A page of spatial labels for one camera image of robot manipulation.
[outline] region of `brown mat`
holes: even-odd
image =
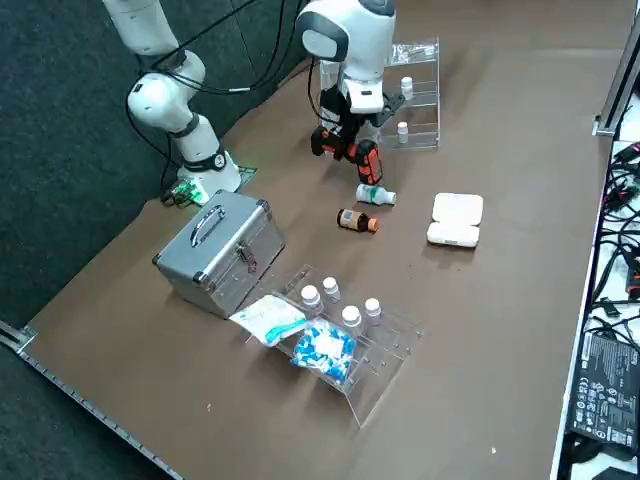
[[[155,202],[34,319],[29,353],[190,479],[544,478],[608,150],[591,122],[627,3],[400,2],[400,38],[442,40],[442,146],[385,154],[398,203],[359,206],[375,236],[334,225],[357,177],[309,153],[305,78],[227,135],[287,237],[278,268],[313,264],[430,327],[365,429],[171,295],[150,259],[190,212]],[[425,246],[443,191],[484,197],[475,252]]]

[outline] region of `small white bottle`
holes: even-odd
[[[380,308],[380,302],[377,298],[370,298],[364,302],[364,309],[369,317],[369,325],[380,325],[382,323],[382,309]]]
[[[326,293],[333,303],[340,301],[340,289],[338,288],[338,282],[333,277],[327,277],[322,281],[324,287],[324,293]]]
[[[409,126],[407,122],[398,122],[398,143],[409,142]]]
[[[314,287],[313,285],[307,285],[302,289],[300,295],[302,296],[302,303],[304,303],[304,305],[308,307],[309,310],[313,312],[319,312],[322,310],[320,293],[318,292],[318,289],[316,287]]]
[[[388,192],[384,187],[360,184],[356,190],[356,200],[376,205],[382,205],[383,203],[395,205],[396,194],[395,192]]]
[[[362,316],[355,305],[349,305],[342,309],[342,323],[354,338],[359,337],[363,331]]]
[[[413,79],[411,77],[403,77],[400,80],[400,90],[405,100],[411,100],[413,98]]]

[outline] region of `orange bottle cap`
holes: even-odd
[[[377,232],[378,231],[378,219],[377,218],[372,218],[371,220],[369,220],[369,223],[367,224],[367,228],[369,229],[370,232]]]

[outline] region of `acrylic test tube rack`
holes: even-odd
[[[437,38],[413,43],[393,44],[384,73],[383,89],[393,95],[400,93],[402,77],[413,78],[413,98],[406,100],[398,112],[380,128],[367,125],[358,135],[358,140],[368,138],[386,150],[422,150],[437,148],[440,142],[440,45]],[[339,64],[320,62],[320,88],[335,85]],[[322,115],[337,118],[322,109]],[[400,143],[397,135],[398,122],[406,122],[409,137]],[[321,121],[326,128],[332,123]]]
[[[274,282],[270,281],[268,276],[257,280],[251,275],[245,277],[234,275],[228,281],[238,282],[240,289],[242,289],[244,282],[251,282],[255,285],[238,310],[251,305],[264,295],[276,295],[304,312],[309,320],[320,317],[348,334],[351,332],[342,323],[342,309],[347,305],[358,306],[362,313],[364,331],[356,338],[353,360],[345,381],[338,384],[334,379],[318,370],[308,370],[344,395],[358,426],[362,427],[404,362],[415,349],[417,342],[424,336],[425,329],[422,324],[411,322],[389,310],[382,298],[379,299],[382,308],[380,323],[375,326],[369,325],[364,309],[366,299],[352,295],[341,287],[340,300],[335,301],[322,289],[324,278],[326,277],[315,268],[304,265],[281,288],[273,288]],[[320,313],[310,311],[302,303],[300,292],[306,285],[314,285],[320,292],[323,304]],[[302,335],[303,332],[294,334],[277,344],[276,348],[292,357],[294,348]],[[291,368],[300,367],[292,364]]]

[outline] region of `case handle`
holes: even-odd
[[[211,220],[214,215],[217,215],[216,221],[211,228],[207,230],[201,237],[198,237],[198,233],[205,226],[206,223]],[[218,223],[227,215],[227,212],[224,211],[222,205],[216,205],[211,210],[209,210],[204,217],[200,219],[200,221],[193,227],[193,231],[191,232],[191,248],[196,248],[202,242],[206,240],[206,238],[211,234],[211,232],[218,226]]]

